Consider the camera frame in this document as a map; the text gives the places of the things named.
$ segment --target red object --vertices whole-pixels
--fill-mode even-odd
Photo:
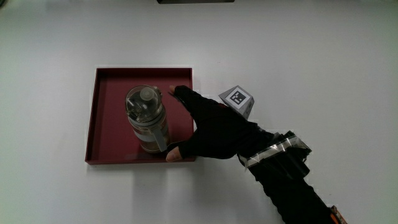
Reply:
[[[166,162],[167,152],[144,151],[128,121],[125,104],[128,91],[138,85],[157,86],[166,109],[171,142],[189,139],[193,119],[175,98],[169,85],[192,88],[191,68],[98,68],[85,161],[90,165]],[[193,162],[189,157],[181,162]]]

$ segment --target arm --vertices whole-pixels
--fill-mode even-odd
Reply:
[[[191,113],[197,130],[188,141],[168,153],[168,162],[188,156],[228,159],[239,154],[248,158],[265,149],[274,138],[272,133],[260,130],[256,123],[246,121],[232,109],[206,99],[186,86],[171,86],[170,90]],[[277,157],[283,159],[283,156],[264,159],[249,168],[283,221],[288,224],[334,223],[330,209],[302,178],[290,179],[270,169],[275,167],[272,161]]]

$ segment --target white surface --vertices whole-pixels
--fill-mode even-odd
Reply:
[[[9,0],[0,10],[0,223],[282,223],[236,159],[84,163],[96,65],[193,65],[294,129],[348,223],[397,223],[396,2]]]

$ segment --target finger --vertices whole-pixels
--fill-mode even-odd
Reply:
[[[180,154],[180,149],[177,147],[175,147],[173,150],[171,150],[167,156],[166,156],[166,161],[167,162],[174,162],[177,160],[182,159],[181,154]]]
[[[170,88],[170,91],[174,94],[174,91],[175,91],[175,86],[173,86],[173,85],[170,85],[169,86],[169,88]]]
[[[181,99],[181,103],[191,113],[197,124],[204,119],[231,114],[231,111],[228,111],[230,108],[222,106],[215,100],[202,97],[186,86],[176,86],[174,95]]]

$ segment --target hand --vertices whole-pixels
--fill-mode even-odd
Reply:
[[[170,86],[170,91],[190,112],[197,130],[188,141],[181,142],[167,154],[167,162],[188,156],[229,159],[236,153],[249,157],[273,137],[231,108],[204,98],[186,86]]]

